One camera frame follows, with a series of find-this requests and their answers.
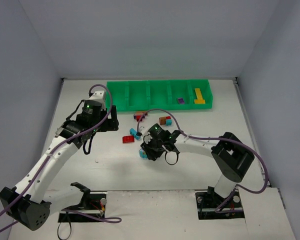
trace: yellow block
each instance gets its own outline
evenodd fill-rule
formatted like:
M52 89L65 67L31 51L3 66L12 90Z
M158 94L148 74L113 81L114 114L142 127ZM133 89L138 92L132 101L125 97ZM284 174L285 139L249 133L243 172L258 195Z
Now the yellow block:
M195 88L194 91L195 91L196 98L197 98L198 100L204 99L204 98L202 97L200 88Z
M204 99L195 99L194 104L206 104L206 100L204 100Z

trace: small plastic piece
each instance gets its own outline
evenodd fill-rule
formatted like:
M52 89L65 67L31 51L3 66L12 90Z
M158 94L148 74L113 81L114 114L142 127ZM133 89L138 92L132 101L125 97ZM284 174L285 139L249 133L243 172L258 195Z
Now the small plastic piece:
M165 125L170 126L171 124L172 124L172 120L171 119L166 119Z
M206 101L202 97L200 88L195 88L196 99L194 100L194 104L206 104Z
M206 104L206 100L204 100L204 99L195 99L194 104Z
M135 118L135 120L136 120L137 122L139 122L139 119L140 119L140 118L141 118L141 115L137 115L136 118Z
M142 148L139 150L139 156L142 159L147 159L148 158L146 152Z
M179 97L177 100L179 104L186 104L185 100L182 97Z
M160 125L165 125L166 124L166 117L165 116L159 117L159 124Z
M139 140L140 139L140 136L137 134L137 131L136 130L134 130L133 128L130 128L130 134L135 138L135 139L137 139L137 140Z
M122 143L123 144L129 144L129 143L134 143L134 142L135 142L135 138L132 135L122 137Z
M148 113L146 111L137 111L135 114L136 115L142 115L145 113L145 116L148 116Z

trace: green tray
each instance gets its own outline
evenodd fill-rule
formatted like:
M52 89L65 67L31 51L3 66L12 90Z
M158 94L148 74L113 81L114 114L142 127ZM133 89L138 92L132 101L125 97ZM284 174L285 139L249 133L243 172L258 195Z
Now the green tray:
M142 111L149 109L188 110L211 109L213 95L209 81L204 80L144 80L108 81L113 104L118 112ZM195 88L201 90L205 104L195 104ZM185 104L179 104L183 98ZM110 98L106 98L107 108Z

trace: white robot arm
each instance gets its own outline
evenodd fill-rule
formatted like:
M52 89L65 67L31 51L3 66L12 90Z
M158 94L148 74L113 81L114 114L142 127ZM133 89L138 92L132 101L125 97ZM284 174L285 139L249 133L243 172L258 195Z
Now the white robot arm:
M252 152L233 143L219 140L195 140L188 137L191 135L184 136L179 130L172 133L163 130L158 124L149 129L144 128L137 134L143 135L141 147L149 160L155 161L163 153L166 158L169 152L176 153L177 161L180 153L194 153L213 158L222 172L213 191L223 199L227 198L236 184L243 180L255 158ZM241 142L231 132L226 132L222 138Z
M89 99L82 100L81 103L84 102L82 113L76 116L76 120L70 119L78 110L79 104L76 111L67 117L66 121L57 130L51 145L31 171L18 182L15 187L12 189L5 187L0 192L0 200L3 207L6 208L26 189L38 169L49 156L48 162L36 177L33 184L28 188L23 197L7 212L9 216L34 231L45 223L50 214L69 206L85 206L87 201L89 201L90 189L80 183L74 182L66 189L57 191L54 194L46 194L46 191L66 161L75 154L82 145L84 148L87 140L90 139L91 141L97 132L118 130L119 123L117 120L116 106L112 106L111 118L107 118L98 128L68 141L53 153L51 153L51 151L61 142L96 126L107 114L105 99L105 91L96 91L91 94Z

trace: white wall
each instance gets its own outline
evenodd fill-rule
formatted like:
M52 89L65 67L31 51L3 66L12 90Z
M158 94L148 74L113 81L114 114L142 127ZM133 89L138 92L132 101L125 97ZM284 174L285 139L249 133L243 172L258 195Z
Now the white wall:
M300 0L281 0L238 79L270 181L300 240Z
M20 3L0 0L0 191L13 187L39 159L60 87ZM4 215L0 229L11 222Z
M237 77L279 0L20 0L62 77Z

